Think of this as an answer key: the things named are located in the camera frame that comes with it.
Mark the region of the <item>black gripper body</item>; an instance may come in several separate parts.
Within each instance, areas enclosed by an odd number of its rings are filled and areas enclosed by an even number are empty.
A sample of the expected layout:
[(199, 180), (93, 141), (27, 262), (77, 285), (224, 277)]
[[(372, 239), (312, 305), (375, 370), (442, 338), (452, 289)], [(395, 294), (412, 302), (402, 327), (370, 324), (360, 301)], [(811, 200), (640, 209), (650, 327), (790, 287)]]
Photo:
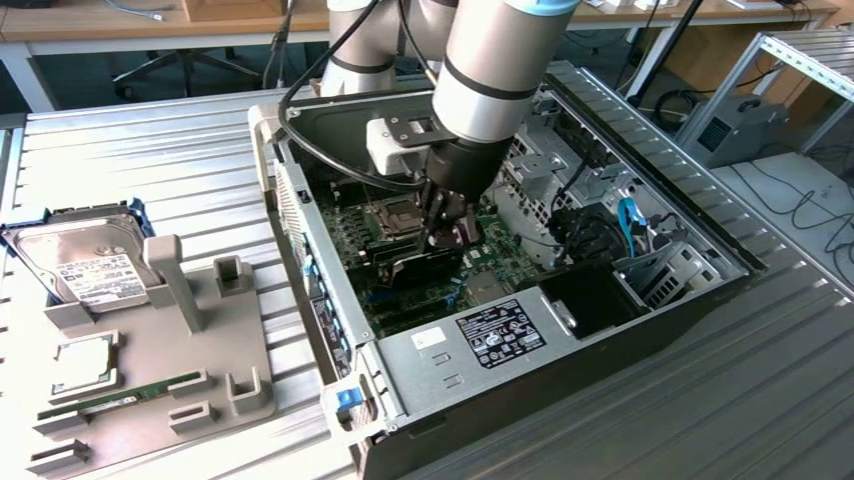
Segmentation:
[(432, 144), (426, 162), (427, 178), (474, 203), (495, 180), (510, 146), (510, 138), (490, 143), (455, 139)]

